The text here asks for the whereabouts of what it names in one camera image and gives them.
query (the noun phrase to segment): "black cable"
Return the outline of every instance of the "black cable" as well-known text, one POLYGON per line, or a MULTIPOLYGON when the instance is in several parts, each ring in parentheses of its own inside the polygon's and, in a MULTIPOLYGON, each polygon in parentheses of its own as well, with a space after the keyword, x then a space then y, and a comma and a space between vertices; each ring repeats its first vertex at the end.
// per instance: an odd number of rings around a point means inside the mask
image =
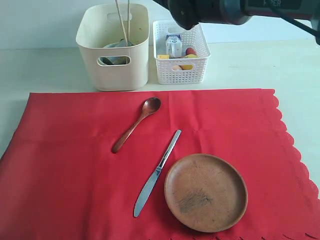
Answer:
POLYGON ((304 25, 303 23, 301 23, 291 17, 288 17, 287 15, 285 15, 284 13, 279 11, 275 6, 273 6, 271 0, 266 0, 266 4, 271 9, 272 12, 274 12, 276 15, 278 15, 278 17, 280 17, 283 20, 287 21, 288 23, 295 25, 296 27, 306 31, 307 33, 315 36, 316 38, 320 38, 320 31, 314 30, 311 27, 308 27, 308 26, 304 25))

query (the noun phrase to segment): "wooden spoon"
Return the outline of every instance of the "wooden spoon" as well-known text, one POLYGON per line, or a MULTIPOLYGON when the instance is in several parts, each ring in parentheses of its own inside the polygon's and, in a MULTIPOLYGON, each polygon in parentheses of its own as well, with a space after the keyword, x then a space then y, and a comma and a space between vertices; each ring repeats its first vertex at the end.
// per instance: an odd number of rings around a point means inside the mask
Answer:
POLYGON ((161 106, 161 101, 157 97, 151 97, 148 98, 143 106, 142 106, 142 112, 138 120, 120 137, 120 139, 114 144, 114 146, 111 149, 111 152, 116 154, 122 145, 125 143, 125 141, 128 139, 128 137, 131 135, 131 133, 135 130, 135 128, 138 126, 138 124, 145 119, 146 117, 154 114, 156 111, 159 110, 161 106))

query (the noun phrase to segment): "white table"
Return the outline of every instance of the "white table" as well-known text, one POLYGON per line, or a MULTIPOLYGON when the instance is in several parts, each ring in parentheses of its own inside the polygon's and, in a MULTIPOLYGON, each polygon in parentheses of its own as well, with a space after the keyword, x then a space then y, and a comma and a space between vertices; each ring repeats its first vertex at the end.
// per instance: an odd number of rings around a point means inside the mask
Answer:
MULTIPOLYGON (((210 44, 204 82, 160 85, 150 48, 149 82, 139 91, 272 88, 310 178, 320 187, 320 47, 314 40, 210 44)), ((77 48, 0 51, 0 155, 29 92, 95 91, 77 48)))

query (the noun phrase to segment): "white plastic bin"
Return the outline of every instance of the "white plastic bin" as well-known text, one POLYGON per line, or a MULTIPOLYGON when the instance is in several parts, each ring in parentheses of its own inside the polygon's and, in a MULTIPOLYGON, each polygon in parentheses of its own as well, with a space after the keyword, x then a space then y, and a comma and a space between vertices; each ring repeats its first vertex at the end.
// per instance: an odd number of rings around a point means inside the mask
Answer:
MULTIPOLYGON (((127 4, 120 4, 124 26, 127 26, 127 4)), ((130 5, 129 47, 104 48, 124 38, 115 4, 89 8, 82 18, 76 42, 86 70, 94 86, 101 91, 130 91, 143 87, 148 81, 149 16, 145 6, 130 5), (100 57, 127 56, 125 65, 105 65, 100 57)))
POLYGON ((155 21, 153 23, 153 53, 160 84, 198 84, 203 81, 210 50, 200 24, 187 31, 173 20, 155 21), (158 59, 158 55, 166 54, 165 41, 168 34, 180 34, 182 51, 193 48, 198 58, 158 59), (192 65, 193 68, 173 70, 173 67, 182 65, 192 65))

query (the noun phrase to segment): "knife handle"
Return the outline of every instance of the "knife handle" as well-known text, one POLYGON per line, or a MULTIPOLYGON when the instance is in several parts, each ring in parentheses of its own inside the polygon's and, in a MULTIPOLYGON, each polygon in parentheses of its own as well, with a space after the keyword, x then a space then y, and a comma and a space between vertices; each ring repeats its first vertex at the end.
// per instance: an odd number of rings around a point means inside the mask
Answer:
POLYGON ((159 169, 160 171, 164 168, 164 165, 166 164, 166 161, 169 157, 169 155, 171 154, 172 150, 174 149, 175 145, 176 145, 176 142, 179 138, 181 134, 181 130, 177 130, 170 142, 170 145, 168 146, 168 148, 166 149, 162 159, 161 159, 161 162, 159 163, 157 169, 159 169))

